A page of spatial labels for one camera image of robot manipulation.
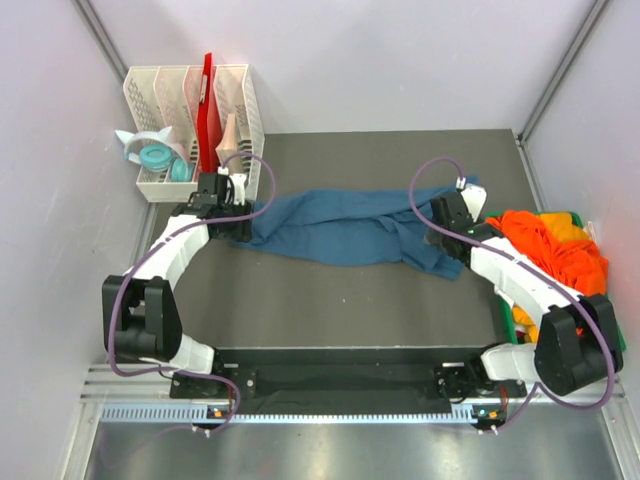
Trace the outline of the blue t shirt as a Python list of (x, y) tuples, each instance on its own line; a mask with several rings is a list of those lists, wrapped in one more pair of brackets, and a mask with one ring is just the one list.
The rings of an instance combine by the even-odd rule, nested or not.
[(405, 263), (419, 272), (457, 280), (463, 264), (426, 242), (406, 190), (314, 189), (277, 197), (251, 221), (249, 242), (238, 248), (362, 267)]

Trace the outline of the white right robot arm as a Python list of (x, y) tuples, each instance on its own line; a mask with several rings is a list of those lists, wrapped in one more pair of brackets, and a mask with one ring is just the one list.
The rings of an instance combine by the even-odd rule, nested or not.
[(611, 301), (562, 284), (519, 253), (481, 219), (486, 197), (484, 188), (468, 184), (431, 199), (428, 241), (522, 308), (539, 337), (486, 348), (466, 372), (469, 388), (487, 396), (503, 381), (519, 380), (565, 396), (618, 373), (623, 352)]

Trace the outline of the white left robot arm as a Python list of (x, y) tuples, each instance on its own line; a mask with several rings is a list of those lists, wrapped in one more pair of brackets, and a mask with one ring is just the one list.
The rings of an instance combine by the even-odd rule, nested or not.
[(114, 359), (128, 358), (193, 372), (192, 384), (205, 396), (226, 387), (216, 350), (184, 333), (174, 288), (195, 255), (214, 239), (251, 238), (247, 176), (220, 167), (199, 176), (189, 199), (175, 206), (143, 264), (126, 276), (110, 275), (102, 285), (104, 342)]

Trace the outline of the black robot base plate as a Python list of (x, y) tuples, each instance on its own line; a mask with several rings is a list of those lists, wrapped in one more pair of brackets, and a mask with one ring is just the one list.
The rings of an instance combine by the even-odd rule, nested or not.
[(509, 380), (479, 386), (477, 347), (223, 348), (215, 374), (241, 392), (242, 414), (444, 413), (455, 400), (525, 396)]

